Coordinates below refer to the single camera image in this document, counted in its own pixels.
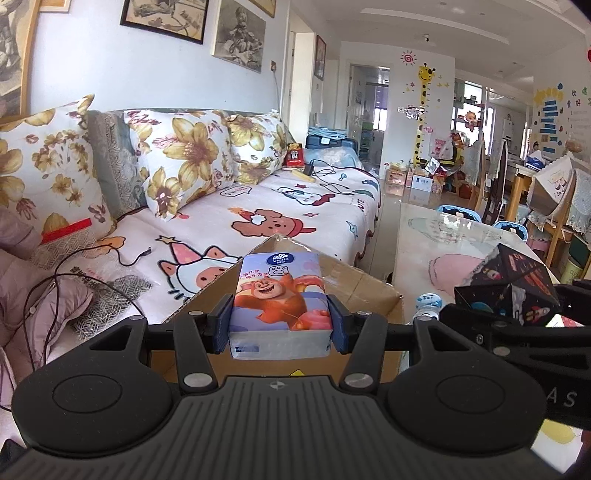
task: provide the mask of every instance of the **cardboard box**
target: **cardboard box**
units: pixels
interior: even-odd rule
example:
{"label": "cardboard box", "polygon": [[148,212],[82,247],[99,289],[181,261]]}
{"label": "cardboard box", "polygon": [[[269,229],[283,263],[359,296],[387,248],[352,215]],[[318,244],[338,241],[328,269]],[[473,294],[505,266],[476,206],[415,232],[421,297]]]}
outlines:
{"label": "cardboard box", "polygon": [[411,188],[431,193],[431,188],[433,188],[433,179],[413,175],[413,185]]}
{"label": "cardboard box", "polygon": [[530,185],[527,205],[548,216],[556,210],[572,182],[573,165],[569,156],[559,158],[536,173]]}
{"label": "cardboard box", "polygon": [[545,326],[560,309],[545,265],[503,244],[454,292],[457,305],[507,317],[516,325]]}
{"label": "cardboard box", "polygon": [[[391,285],[373,278],[358,268],[344,264],[335,258],[319,253],[304,244],[281,235],[269,237],[258,245],[251,253],[275,251],[315,252],[319,254],[320,271],[324,279],[326,293],[334,294],[352,312],[375,312],[384,315],[390,323],[404,323],[402,297]],[[219,299],[226,293],[235,293],[242,261],[226,270],[216,281],[210,283],[202,291],[188,301],[169,317],[173,320],[179,313],[191,310],[210,312]],[[232,358],[229,347],[220,355],[209,355],[210,362],[218,381],[222,382],[227,375],[257,375],[267,377],[283,377],[300,370],[304,375],[331,375],[338,382],[349,355],[337,353],[331,346],[330,355],[324,358],[311,358],[285,361],[250,361]],[[382,382],[391,381],[398,372],[400,352],[386,352]],[[159,372],[167,381],[176,382],[174,352],[154,352],[152,369]]]}

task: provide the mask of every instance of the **sketch artwork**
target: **sketch artwork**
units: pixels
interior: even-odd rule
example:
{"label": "sketch artwork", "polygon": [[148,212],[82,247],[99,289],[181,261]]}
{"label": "sketch artwork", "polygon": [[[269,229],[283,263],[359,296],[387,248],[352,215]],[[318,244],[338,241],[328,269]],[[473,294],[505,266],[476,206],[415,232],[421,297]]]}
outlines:
{"label": "sketch artwork", "polygon": [[222,0],[213,55],[260,73],[265,21],[234,0]]}

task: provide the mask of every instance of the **tiled floor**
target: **tiled floor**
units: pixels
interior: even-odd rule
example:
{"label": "tiled floor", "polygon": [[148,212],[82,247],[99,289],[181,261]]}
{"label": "tiled floor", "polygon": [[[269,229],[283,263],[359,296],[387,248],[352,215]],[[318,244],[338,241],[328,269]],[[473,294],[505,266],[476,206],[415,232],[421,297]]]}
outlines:
{"label": "tiled floor", "polygon": [[394,270],[396,262],[396,248],[398,239],[398,224],[400,222],[401,203],[412,203],[430,209],[437,209],[440,205],[456,205],[467,207],[468,200],[461,199],[450,192],[434,194],[416,189],[404,189],[402,196],[389,193],[389,188],[382,185],[382,207],[379,212],[378,223],[374,236],[369,242],[365,256],[358,267],[380,280]]}

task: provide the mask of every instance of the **framed picture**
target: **framed picture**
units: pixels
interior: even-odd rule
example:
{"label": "framed picture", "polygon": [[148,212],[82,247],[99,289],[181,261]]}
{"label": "framed picture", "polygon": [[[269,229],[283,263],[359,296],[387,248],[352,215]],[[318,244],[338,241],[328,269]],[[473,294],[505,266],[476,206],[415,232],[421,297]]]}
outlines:
{"label": "framed picture", "polygon": [[41,12],[68,13],[72,0],[41,0]]}
{"label": "framed picture", "polygon": [[275,10],[277,9],[277,0],[251,0],[258,8],[269,14],[271,18],[275,18]]}
{"label": "framed picture", "polygon": [[203,44],[209,0],[125,0],[121,25]]}
{"label": "framed picture", "polygon": [[221,0],[213,56],[247,69],[262,71],[267,24],[234,0]]}
{"label": "framed picture", "polygon": [[28,79],[31,49],[41,0],[4,2],[0,13],[0,123],[28,113]]}
{"label": "framed picture", "polygon": [[324,80],[324,65],[326,64],[326,43],[320,35],[316,35],[316,59],[314,61],[314,75]]}

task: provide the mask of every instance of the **red tag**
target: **red tag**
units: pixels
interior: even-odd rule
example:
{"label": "red tag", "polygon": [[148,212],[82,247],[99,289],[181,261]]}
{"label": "red tag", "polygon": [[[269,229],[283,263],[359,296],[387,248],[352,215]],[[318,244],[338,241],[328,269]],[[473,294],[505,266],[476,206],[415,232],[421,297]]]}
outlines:
{"label": "red tag", "polygon": [[85,228],[88,228],[90,226],[92,226],[92,221],[90,220],[90,218],[86,218],[84,220],[80,220],[80,222],[76,222],[71,225],[65,226],[64,228],[60,228],[59,230],[44,233],[41,245],[53,242],[54,240],[68,236],[71,233],[79,232],[80,230],[84,230]]}

